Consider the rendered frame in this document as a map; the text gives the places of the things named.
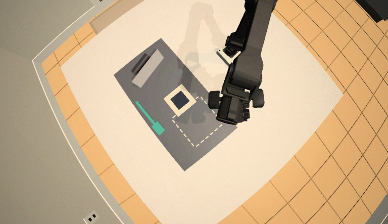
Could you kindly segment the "green flat paddle shape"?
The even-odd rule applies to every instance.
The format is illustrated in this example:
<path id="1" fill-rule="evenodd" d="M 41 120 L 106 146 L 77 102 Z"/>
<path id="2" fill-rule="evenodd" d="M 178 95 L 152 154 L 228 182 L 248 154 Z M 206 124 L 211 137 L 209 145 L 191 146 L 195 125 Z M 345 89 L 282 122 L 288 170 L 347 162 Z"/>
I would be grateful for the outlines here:
<path id="1" fill-rule="evenodd" d="M 148 119 L 150 120 L 150 122 L 153 124 L 153 125 L 152 125 L 152 128 L 157 132 L 158 135 L 161 135 L 161 134 L 165 131 L 165 129 L 159 124 L 158 121 L 155 122 L 155 121 L 149 116 L 148 112 L 142 107 L 142 105 L 141 105 L 138 101 L 136 101 L 135 103 L 138 105 L 138 107 L 143 111 L 143 113 L 147 116 L 147 118 L 148 118 Z"/>

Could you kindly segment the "beige square tile with dark centre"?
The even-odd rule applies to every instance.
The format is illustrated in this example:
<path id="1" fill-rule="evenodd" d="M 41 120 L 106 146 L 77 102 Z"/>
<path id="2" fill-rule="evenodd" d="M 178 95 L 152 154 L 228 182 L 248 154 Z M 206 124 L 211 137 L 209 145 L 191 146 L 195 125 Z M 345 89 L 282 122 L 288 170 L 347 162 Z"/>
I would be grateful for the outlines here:
<path id="1" fill-rule="evenodd" d="M 164 100 L 178 117 L 196 103 L 196 100 L 182 84 L 168 94 Z"/>

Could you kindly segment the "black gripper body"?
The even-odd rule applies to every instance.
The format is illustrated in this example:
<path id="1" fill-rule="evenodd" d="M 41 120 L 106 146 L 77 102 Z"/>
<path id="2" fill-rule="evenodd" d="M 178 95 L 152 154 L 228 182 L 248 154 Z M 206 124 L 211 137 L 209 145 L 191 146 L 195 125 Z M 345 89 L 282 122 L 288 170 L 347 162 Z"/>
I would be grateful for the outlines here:
<path id="1" fill-rule="evenodd" d="M 265 104 L 264 102 L 264 93 L 262 89 L 258 89 L 257 94 L 252 99 L 253 108 L 262 108 Z M 220 106 L 220 91 L 210 91 L 208 98 L 208 106 L 210 109 L 219 109 Z M 243 101 L 244 104 L 249 104 L 249 102 Z"/>

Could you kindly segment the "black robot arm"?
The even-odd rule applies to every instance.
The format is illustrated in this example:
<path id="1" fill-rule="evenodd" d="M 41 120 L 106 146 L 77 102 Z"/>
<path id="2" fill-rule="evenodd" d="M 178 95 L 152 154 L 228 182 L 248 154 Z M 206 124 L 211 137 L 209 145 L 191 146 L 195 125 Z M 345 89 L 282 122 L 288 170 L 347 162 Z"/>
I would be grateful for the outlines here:
<path id="1" fill-rule="evenodd" d="M 262 83 L 261 52 L 272 11 L 278 0 L 245 0 L 245 12 L 235 32 L 227 36 L 222 51 L 233 58 L 222 85 L 221 102 L 216 120 L 237 125 L 250 119 L 244 102 L 256 96 Z M 245 92 L 250 90 L 250 93 Z"/>

